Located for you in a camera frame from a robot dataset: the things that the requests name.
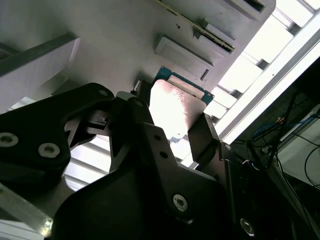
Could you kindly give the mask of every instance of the metal plate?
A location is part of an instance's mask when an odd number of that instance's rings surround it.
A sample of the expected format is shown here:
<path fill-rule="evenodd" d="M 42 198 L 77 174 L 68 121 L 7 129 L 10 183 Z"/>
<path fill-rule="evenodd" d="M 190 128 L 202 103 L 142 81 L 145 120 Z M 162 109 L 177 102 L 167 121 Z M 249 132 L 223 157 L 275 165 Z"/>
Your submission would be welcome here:
<path fill-rule="evenodd" d="M 154 124 L 163 128 L 167 139 L 182 138 L 206 108 L 206 104 L 166 80 L 151 89 L 150 112 Z"/>

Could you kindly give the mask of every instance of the metal frame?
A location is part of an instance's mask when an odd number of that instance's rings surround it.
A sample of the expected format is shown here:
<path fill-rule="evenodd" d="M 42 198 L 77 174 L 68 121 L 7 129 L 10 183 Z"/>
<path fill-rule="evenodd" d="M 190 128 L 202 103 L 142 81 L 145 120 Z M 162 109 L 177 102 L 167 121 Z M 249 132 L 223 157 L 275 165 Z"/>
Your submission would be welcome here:
<path fill-rule="evenodd" d="M 224 142 L 232 143 L 320 56 L 319 22 L 320 11 L 216 124 Z"/>

